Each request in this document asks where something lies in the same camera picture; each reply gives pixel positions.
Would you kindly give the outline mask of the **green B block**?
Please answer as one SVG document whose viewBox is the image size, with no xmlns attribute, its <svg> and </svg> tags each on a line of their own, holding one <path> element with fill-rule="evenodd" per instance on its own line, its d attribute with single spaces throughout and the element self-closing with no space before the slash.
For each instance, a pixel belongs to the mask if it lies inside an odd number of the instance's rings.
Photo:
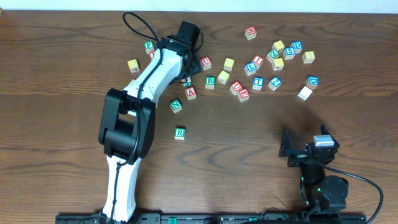
<svg viewBox="0 0 398 224">
<path fill-rule="evenodd" d="M 205 79 L 205 88 L 214 89 L 215 88 L 215 77 L 207 76 Z"/>
</svg>

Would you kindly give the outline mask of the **green R block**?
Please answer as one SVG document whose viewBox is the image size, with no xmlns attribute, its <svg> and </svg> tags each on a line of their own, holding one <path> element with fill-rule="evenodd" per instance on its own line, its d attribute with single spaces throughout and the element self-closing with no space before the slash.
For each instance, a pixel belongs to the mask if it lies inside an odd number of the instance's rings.
<svg viewBox="0 0 398 224">
<path fill-rule="evenodd" d="M 174 138 L 176 140 L 184 140 L 186 135 L 185 128 L 175 128 Z"/>
</svg>

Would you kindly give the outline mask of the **red u block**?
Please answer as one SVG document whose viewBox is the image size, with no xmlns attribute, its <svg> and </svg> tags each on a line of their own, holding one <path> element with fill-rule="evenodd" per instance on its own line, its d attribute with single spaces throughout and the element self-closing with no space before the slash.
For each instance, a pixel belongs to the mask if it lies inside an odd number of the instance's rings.
<svg viewBox="0 0 398 224">
<path fill-rule="evenodd" d="M 211 66 L 212 66 L 211 58 L 209 58 L 209 56 L 203 57 L 203 58 L 200 60 L 200 65 L 201 65 L 202 70 L 208 70 L 208 69 L 210 69 Z"/>
<path fill-rule="evenodd" d="M 239 91 L 241 91 L 243 89 L 242 84 L 239 81 L 235 81 L 234 83 L 231 84 L 230 86 L 230 92 L 233 95 L 237 95 Z"/>
</svg>

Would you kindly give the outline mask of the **plain green-edged block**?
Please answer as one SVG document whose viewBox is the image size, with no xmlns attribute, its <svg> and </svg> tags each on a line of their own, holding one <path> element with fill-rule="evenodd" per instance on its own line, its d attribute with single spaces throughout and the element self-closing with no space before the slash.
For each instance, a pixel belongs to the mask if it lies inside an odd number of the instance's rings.
<svg viewBox="0 0 398 224">
<path fill-rule="evenodd" d="M 184 88 L 188 88 L 190 86 L 192 86 L 192 80 L 190 77 L 186 77 L 184 79 L 181 79 L 182 85 Z"/>
</svg>

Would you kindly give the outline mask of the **blue D block lower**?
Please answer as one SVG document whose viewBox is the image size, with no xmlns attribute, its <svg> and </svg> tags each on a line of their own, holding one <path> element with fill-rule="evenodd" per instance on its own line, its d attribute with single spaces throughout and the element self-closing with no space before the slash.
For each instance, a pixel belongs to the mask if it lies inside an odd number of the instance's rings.
<svg viewBox="0 0 398 224">
<path fill-rule="evenodd" d="M 308 78 L 307 78 L 307 81 L 306 81 L 306 84 L 305 84 L 305 86 L 307 87 L 307 88 L 309 88 L 309 89 L 312 89 L 312 90 L 314 90 L 314 89 L 316 89 L 316 87 L 318 86 L 318 84 L 319 84 L 319 78 L 318 77 L 316 77 L 316 76 L 309 76 Z"/>
</svg>

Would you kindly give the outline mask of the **yellow block centre lower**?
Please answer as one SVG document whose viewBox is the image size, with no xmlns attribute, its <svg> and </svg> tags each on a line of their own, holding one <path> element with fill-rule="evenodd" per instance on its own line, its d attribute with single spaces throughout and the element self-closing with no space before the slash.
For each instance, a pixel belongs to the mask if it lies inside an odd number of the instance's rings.
<svg viewBox="0 0 398 224">
<path fill-rule="evenodd" d="M 225 84 L 228 82 L 229 77 L 230 77 L 230 74 L 229 74 L 228 72 L 222 70 L 222 71 L 220 72 L 220 74 L 218 75 L 218 81 L 219 81 L 221 84 L 225 85 Z"/>
</svg>

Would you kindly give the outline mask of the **yellow block far left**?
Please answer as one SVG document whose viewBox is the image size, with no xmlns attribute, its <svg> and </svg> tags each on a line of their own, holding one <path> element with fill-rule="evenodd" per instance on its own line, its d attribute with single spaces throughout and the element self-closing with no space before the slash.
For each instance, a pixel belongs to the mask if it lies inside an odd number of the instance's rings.
<svg viewBox="0 0 398 224">
<path fill-rule="evenodd" d="M 138 61 L 136 59 L 129 60 L 127 62 L 127 65 L 129 67 L 129 70 L 130 70 L 131 73 L 135 73 L 135 72 L 139 71 L 139 63 L 138 63 Z"/>
</svg>

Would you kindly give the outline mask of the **red block far top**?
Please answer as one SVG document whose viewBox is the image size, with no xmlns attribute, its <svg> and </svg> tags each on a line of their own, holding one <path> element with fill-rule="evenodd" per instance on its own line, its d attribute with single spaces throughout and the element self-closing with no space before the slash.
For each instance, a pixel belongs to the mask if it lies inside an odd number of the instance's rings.
<svg viewBox="0 0 398 224">
<path fill-rule="evenodd" d="M 252 40 L 257 36 L 257 30 L 254 26 L 252 27 L 248 27 L 245 30 L 245 37 L 247 38 L 247 40 Z"/>
</svg>

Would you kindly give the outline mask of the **blue 2 block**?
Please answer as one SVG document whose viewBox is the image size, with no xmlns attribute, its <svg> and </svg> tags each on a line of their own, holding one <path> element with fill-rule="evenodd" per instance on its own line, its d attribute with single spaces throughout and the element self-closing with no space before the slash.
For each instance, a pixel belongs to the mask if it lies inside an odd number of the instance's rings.
<svg viewBox="0 0 398 224">
<path fill-rule="evenodd" d="M 278 88 L 281 86 L 281 84 L 282 84 L 282 80 L 281 80 L 281 79 L 279 79 L 278 77 L 273 77 L 273 78 L 270 80 L 270 82 L 269 82 L 269 84 L 268 84 L 268 87 L 269 87 L 272 91 L 275 91 L 276 89 L 278 89 Z"/>
</svg>

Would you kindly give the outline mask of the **green N block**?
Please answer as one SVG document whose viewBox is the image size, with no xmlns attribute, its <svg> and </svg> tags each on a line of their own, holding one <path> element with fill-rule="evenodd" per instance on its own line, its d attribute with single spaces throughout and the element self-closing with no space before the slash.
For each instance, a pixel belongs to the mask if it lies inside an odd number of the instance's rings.
<svg viewBox="0 0 398 224">
<path fill-rule="evenodd" d="M 178 99 L 173 100 L 170 102 L 170 108 L 174 113 L 178 113 L 179 111 L 182 110 L 182 103 Z"/>
</svg>

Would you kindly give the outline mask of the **blue T block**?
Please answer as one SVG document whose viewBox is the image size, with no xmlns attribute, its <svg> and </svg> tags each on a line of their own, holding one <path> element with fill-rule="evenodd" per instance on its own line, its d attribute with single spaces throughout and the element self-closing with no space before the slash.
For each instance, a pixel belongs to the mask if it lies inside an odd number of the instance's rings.
<svg viewBox="0 0 398 224">
<path fill-rule="evenodd" d="M 261 77 L 255 77 L 252 84 L 253 90 L 261 90 L 264 86 L 264 79 Z"/>
</svg>

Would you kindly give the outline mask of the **yellow hammer block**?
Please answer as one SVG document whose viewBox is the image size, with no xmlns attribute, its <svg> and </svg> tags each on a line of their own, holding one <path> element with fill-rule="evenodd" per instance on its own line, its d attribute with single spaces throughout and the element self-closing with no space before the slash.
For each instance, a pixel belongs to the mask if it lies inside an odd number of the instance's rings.
<svg viewBox="0 0 398 224">
<path fill-rule="evenodd" d="M 284 60 L 283 58 L 275 58 L 272 62 L 272 69 L 273 71 L 282 70 L 284 67 Z"/>
</svg>

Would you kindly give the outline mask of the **blue 5 block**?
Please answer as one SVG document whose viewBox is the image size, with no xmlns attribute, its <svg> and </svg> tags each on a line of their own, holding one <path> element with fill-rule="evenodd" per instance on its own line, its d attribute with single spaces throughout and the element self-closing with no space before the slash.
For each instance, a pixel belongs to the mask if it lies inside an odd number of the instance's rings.
<svg viewBox="0 0 398 224">
<path fill-rule="evenodd" d="M 293 47 L 286 47 L 283 51 L 284 60 L 292 60 L 295 57 L 295 50 Z"/>
</svg>

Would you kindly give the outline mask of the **green Z block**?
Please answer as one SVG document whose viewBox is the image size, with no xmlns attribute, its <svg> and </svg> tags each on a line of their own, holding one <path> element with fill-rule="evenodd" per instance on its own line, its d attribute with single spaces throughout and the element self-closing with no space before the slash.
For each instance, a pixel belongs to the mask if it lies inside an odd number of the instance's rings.
<svg viewBox="0 0 398 224">
<path fill-rule="evenodd" d="M 276 58 L 279 58 L 280 53 L 276 51 L 275 49 L 272 49 L 267 53 L 266 59 L 272 63 Z"/>
</svg>

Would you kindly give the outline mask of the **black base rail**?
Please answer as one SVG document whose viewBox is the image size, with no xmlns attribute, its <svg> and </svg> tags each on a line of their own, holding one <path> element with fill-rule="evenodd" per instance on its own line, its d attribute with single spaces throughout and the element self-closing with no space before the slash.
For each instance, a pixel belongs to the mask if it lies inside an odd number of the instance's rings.
<svg viewBox="0 0 398 224">
<path fill-rule="evenodd" d="M 297 214 L 270 212 L 264 215 L 176 215 L 142 213 L 134 215 L 129 223 L 135 224 L 235 224 L 235 223 L 366 223 L 364 215 L 312 215 L 305 219 Z"/>
</svg>

